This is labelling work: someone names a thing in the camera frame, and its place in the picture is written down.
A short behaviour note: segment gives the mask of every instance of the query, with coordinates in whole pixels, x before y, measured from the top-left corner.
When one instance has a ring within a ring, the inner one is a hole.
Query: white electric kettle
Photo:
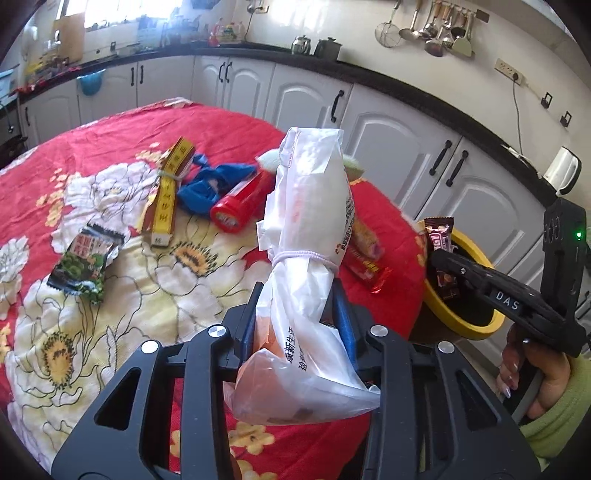
[[[568,148],[562,147],[544,174],[544,178],[555,189],[557,195],[566,195],[581,175],[583,164]]]

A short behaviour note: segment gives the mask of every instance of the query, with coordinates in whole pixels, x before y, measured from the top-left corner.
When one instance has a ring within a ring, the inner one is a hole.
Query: cutting board
[[[85,13],[61,17],[53,22],[53,37],[60,31],[61,45],[58,51],[60,58],[68,58],[69,63],[81,61],[84,56],[84,20]]]

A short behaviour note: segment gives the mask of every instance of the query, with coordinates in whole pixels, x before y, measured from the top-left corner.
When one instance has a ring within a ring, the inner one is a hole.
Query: person's arm
[[[544,382],[527,412],[533,421],[521,432],[539,458],[550,460],[562,451],[591,406],[591,362],[524,339],[514,327],[507,342],[497,386],[507,397],[517,389],[524,358],[542,370]]]

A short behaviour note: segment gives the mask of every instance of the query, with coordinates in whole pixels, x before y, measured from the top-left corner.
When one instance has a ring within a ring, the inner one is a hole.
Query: tablecloth
[[[161,155],[180,136],[215,166],[252,164],[284,134],[245,115],[167,100],[59,135],[0,170],[0,407],[48,470],[86,407],[144,340],[189,340],[245,303],[270,272],[256,248],[254,221],[230,235],[179,210],[169,248],[152,249],[137,235]],[[379,294],[344,268],[340,277],[352,302],[408,336],[423,294],[421,239],[373,185],[359,180],[351,188],[357,215],[383,243],[394,275]],[[46,283],[90,220],[128,239],[107,270],[100,306]],[[179,468],[180,408],[175,395],[172,471]],[[335,479],[368,421],[265,427],[226,413],[230,448],[246,480]]]

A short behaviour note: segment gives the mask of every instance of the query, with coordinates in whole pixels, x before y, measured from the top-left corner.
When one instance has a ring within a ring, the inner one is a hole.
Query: plastic bag
[[[256,226],[273,270],[256,304],[255,353],[226,389],[239,420],[319,423],[379,406],[338,331],[320,323],[355,212],[341,141],[341,130],[291,128],[281,144],[275,191]]]

